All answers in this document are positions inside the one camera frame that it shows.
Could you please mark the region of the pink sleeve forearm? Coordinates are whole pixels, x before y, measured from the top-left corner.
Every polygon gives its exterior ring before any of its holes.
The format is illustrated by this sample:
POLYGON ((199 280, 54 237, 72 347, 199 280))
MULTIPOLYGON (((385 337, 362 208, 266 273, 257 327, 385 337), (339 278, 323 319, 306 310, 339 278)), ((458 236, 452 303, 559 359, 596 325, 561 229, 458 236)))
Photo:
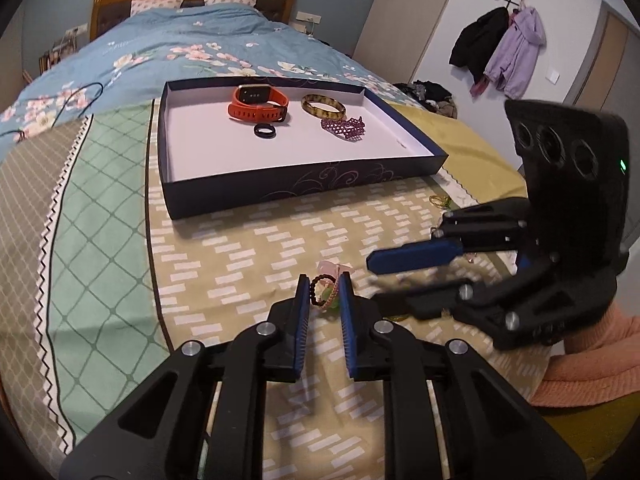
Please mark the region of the pink sleeve forearm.
POLYGON ((639 318, 611 304, 603 318, 564 339, 530 399, 542 408, 583 408, 639 391, 639 318))

